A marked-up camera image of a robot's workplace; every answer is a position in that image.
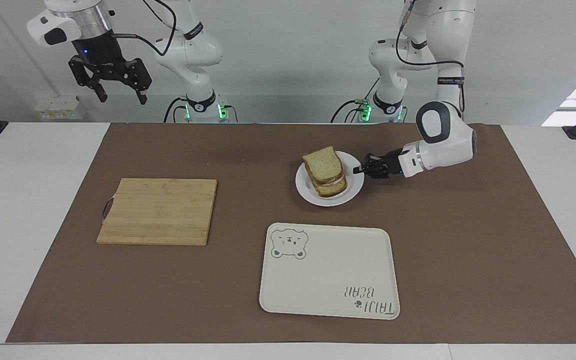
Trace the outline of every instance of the table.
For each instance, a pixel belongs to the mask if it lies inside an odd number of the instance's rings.
[[[576,358],[573,345],[2,344],[107,129],[107,123],[11,123],[0,135],[0,358]],[[576,256],[576,141],[557,128],[503,130]]]

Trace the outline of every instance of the wooden cutting board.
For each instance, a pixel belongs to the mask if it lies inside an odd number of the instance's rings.
[[[98,244],[205,246],[217,180],[122,178]]]

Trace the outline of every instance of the plate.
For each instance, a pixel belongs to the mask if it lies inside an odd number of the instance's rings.
[[[259,305],[269,313],[395,319],[400,300],[390,236],[381,228],[270,225]]]
[[[318,207],[337,207],[338,205],[345,204],[357,196],[364,186],[365,175],[363,173],[353,173],[353,169],[361,166],[361,162],[350,155],[350,153],[335,152],[339,160],[341,160],[345,180],[348,183],[348,186],[343,192],[331,197],[319,196],[310,176],[308,176],[306,164],[304,163],[299,166],[297,175],[294,178],[294,183],[297,186],[299,195],[309,203],[317,205]]]

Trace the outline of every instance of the brown tablecloth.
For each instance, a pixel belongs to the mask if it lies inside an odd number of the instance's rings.
[[[474,128],[474,160],[367,179],[357,198],[322,208],[295,189],[302,153],[386,153],[420,139],[416,126],[114,123],[7,341],[576,344],[576,259],[502,129]],[[208,246],[96,244],[121,178],[217,179]],[[386,230],[399,317],[264,312],[276,222]]]

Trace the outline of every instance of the bread slice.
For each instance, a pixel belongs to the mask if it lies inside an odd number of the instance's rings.
[[[317,194],[330,198],[348,187],[341,160],[333,146],[328,146],[301,157]]]

